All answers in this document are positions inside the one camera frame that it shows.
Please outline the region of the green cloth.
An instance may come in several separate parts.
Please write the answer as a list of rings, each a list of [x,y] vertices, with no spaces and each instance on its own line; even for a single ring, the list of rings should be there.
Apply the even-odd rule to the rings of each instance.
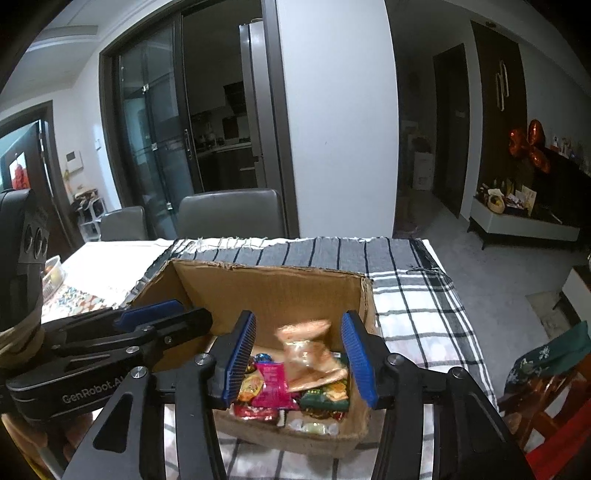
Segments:
[[[515,393],[535,378],[565,374],[589,353],[588,323],[582,321],[547,344],[518,358],[507,376],[504,393]]]

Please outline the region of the grey dining chair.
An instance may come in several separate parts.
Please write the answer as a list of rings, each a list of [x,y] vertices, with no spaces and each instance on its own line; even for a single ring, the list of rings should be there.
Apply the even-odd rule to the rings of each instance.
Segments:
[[[287,235],[280,194],[266,188],[187,196],[180,202],[177,223],[177,236],[186,239]]]
[[[141,206],[105,214],[100,222],[102,241],[143,241],[148,239],[145,212]]]

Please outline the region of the red paper door poster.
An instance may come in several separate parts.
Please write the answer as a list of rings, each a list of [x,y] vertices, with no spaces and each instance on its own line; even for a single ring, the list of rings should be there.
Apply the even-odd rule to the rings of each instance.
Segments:
[[[27,171],[26,156],[24,152],[17,155],[10,163],[9,173],[13,189],[24,190],[31,188]]]

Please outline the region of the glass sliding door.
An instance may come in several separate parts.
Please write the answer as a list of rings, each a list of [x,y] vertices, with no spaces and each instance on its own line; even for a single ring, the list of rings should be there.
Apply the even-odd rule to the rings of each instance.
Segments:
[[[145,210],[148,234],[173,239],[181,201],[202,190],[183,65],[183,17],[157,15],[99,56],[107,156],[119,201]]]

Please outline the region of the white low cabinet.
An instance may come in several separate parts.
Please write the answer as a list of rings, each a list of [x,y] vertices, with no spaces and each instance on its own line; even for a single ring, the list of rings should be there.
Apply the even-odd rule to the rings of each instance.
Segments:
[[[528,217],[498,214],[474,198],[467,232],[479,235],[482,249],[499,244],[573,250],[578,244],[580,229]]]

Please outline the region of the pink snack packet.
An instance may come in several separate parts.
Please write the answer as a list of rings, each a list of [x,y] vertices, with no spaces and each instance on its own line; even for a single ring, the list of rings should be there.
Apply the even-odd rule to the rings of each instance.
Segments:
[[[257,371],[263,376],[263,387],[250,401],[253,407],[276,410],[298,410],[296,396],[287,388],[283,363],[256,363]]]

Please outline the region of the red heart balloons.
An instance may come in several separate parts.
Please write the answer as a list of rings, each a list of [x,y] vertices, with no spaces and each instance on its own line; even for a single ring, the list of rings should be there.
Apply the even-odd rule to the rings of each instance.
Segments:
[[[509,138],[509,152],[513,157],[527,158],[542,172],[550,172],[550,162],[542,151],[545,146],[545,133],[539,120],[533,119],[527,130],[512,129]]]

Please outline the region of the patterned floral placemat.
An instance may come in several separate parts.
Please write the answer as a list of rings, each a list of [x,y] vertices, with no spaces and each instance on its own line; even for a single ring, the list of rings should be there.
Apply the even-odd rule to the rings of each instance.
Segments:
[[[96,295],[62,285],[43,303],[41,323],[44,324],[112,306],[112,303]]]

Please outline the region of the pile of mixed snacks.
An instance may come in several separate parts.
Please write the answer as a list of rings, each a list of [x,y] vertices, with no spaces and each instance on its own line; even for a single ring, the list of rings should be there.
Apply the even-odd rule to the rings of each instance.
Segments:
[[[348,412],[347,379],[290,392],[283,363],[266,353],[250,357],[238,398],[229,407],[230,415],[242,421],[329,437],[341,433]]]

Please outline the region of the brown cardboard box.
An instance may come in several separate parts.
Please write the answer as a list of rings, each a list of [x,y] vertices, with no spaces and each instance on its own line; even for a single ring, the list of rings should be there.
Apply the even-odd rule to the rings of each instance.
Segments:
[[[322,319],[332,323],[329,348],[339,351],[342,315],[349,310],[359,313],[370,333],[377,331],[372,282],[349,272],[172,260],[126,302],[142,307],[166,300],[177,300],[185,308],[206,308],[213,318],[213,335],[228,332],[243,310],[252,311],[257,321],[256,352],[283,350],[274,334],[280,326]],[[349,392],[351,408],[335,437],[242,421],[228,411],[215,412],[215,425],[221,433],[271,449],[342,459],[366,438],[370,428],[369,407],[355,385]]]

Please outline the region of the tan fortune biscuit packet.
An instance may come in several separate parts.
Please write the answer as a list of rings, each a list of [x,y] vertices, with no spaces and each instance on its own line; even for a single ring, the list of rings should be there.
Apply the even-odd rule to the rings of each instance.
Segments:
[[[349,375],[349,369],[325,344],[329,320],[283,325],[276,338],[283,344],[283,368],[287,391],[297,393],[332,384]]]

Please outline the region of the red wooden chair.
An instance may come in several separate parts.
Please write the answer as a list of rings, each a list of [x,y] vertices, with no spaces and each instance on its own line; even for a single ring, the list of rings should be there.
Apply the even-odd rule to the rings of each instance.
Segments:
[[[498,401],[521,448],[536,432],[543,442],[526,453],[537,479],[590,477],[590,359],[565,374],[532,379]]]

